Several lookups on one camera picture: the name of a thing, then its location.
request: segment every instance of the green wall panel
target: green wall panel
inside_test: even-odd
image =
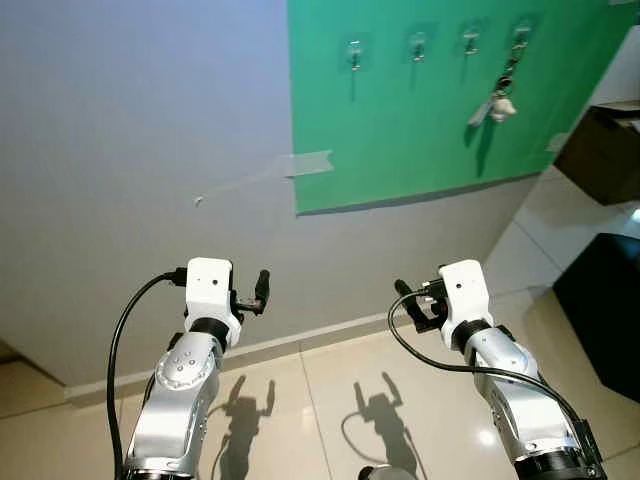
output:
[[[299,212],[458,188],[538,172],[568,131],[634,21],[606,0],[290,0],[294,153],[333,150],[332,172],[295,180]],[[515,75],[518,114],[467,127],[535,19]],[[462,32],[482,26],[479,53]],[[408,33],[427,30],[425,62]],[[363,42],[351,72],[348,39]]]

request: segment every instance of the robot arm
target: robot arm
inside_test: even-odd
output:
[[[124,465],[127,480],[196,478],[207,412],[218,393],[227,347],[242,329],[240,310],[262,313],[269,296],[263,270],[256,299],[236,300],[228,260],[195,258],[187,267],[185,333],[166,352],[138,418]]]
[[[500,369],[546,386],[531,353],[506,328],[495,326],[480,264],[464,260],[441,267],[439,273],[441,278],[423,285],[423,296],[430,302],[427,315],[416,310],[415,299],[405,309],[418,332],[439,329],[445,345],[462,353],[467,365],[474,367],[476,389],[491,408],[518,477],[606,479],[586,421],[572,420],[556,399],[534,384],[481,371]],[[406,295],[409,288],[397,281],[396,290]]]

